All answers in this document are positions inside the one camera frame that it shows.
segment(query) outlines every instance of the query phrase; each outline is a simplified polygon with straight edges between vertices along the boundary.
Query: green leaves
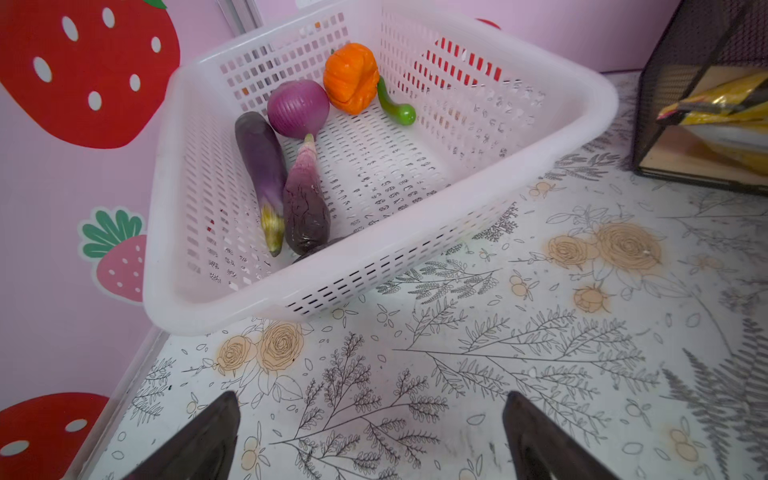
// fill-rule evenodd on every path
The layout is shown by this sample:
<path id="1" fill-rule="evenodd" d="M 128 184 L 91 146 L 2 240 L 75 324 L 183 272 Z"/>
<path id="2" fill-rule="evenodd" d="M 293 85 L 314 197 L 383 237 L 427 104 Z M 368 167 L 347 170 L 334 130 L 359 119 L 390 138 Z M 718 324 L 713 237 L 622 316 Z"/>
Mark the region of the green leaves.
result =
<path id="1" fill-rule="evenodd" d="M 83 246 L 83 254 L 88 258 L 102 258 L 112 247 L 140 234 L 143 227 L 140 217 L 129 217 L 125 210 L 118 210 L 114 220 L 104 210 L 97 211 L 94 217 L 98 227 L 90 223 L 82 227 L 83 236 L 93 242 Z"/>
<path id="2" fill-rule="evenodd" d="M 163 0 L 144 0 L 144 3 L 146 3 L 147 5 L 151 5 L 151 6 L 155 7 L 155 8 L 162 8 L 163 10 L 168 8 L 163 3 Z"/>

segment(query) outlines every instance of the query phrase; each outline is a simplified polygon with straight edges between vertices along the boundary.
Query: strawberry decal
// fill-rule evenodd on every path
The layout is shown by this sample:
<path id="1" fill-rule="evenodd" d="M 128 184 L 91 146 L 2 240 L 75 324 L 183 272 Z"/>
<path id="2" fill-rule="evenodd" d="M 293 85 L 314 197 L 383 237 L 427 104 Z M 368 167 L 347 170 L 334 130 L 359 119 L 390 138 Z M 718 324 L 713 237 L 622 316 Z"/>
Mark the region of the strawberry decal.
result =
<path id="1" fill-rule="evenodd" d="M 165 97 L 179 41 L 160 0 L 3 0 L 0 83 L 49 134 L 118 148 Z"/>
<path id="2" fill-rule="evenodd" d="M 34 347 L 31 354 L 36 354 Z M 109 398 L 55 393 L 0 411 L 0 478 L 59 480 Z"/>
<path id="3" fill-rule="evenodd" d="M 144 221 L 119 209 L 110 214 L 96 210 L 92 223 L 80 226 L 81 253 L 96 263 L 94 280 L 106 294 L 130 303 L 141 303 L 144 287 Z"/>

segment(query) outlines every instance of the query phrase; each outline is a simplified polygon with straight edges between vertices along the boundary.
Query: floral tablecloth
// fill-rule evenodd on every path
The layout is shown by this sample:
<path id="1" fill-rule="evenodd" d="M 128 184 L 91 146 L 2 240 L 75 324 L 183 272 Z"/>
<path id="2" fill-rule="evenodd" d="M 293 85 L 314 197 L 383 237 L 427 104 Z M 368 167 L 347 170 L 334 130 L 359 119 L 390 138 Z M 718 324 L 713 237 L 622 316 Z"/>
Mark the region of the floral tablecloth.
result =
<path id="1" fill-rule="evenodd" d="M 620 170 L 610 79 L 611 128 L 489 230 L 311 324 L 172 336 L 91 478 L 225 389 L 235 480 L 514 478 L 510 390 L 621 478 L 768 478 L 768 199 Z"/>

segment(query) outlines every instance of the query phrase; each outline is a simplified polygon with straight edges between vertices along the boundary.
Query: green chili pepper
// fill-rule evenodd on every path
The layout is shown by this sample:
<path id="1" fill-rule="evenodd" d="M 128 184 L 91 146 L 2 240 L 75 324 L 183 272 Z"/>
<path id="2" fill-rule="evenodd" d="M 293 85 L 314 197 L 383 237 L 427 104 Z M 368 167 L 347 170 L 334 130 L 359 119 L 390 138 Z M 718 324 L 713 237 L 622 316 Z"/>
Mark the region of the green chili pepper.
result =
<path id="1" fill-rule="evenodd" d="M 384 112 L 401 125 L 410 125 L 416 121 L 416 110 L 409 104 L 396 104 L 389 98 L 384 84 L 384 77 L 379 77 L 379 103 L 381 103 Z"/>

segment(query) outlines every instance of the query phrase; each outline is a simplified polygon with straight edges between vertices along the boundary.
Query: purple onion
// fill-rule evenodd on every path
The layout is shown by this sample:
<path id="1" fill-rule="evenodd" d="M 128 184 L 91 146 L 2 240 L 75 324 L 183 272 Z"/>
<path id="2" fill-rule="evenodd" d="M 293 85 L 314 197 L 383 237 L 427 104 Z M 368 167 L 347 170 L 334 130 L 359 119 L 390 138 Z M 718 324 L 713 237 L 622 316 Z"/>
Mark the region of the purple onion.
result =
<path id="1" fill-rule="evenodd" d="M 272 92 L 266 106 L 272 128 L 284 137 L 300 140 L 307 134 L 317 136 L 329 110 L 326 91 L 312 80 L 285 82 Z"/>

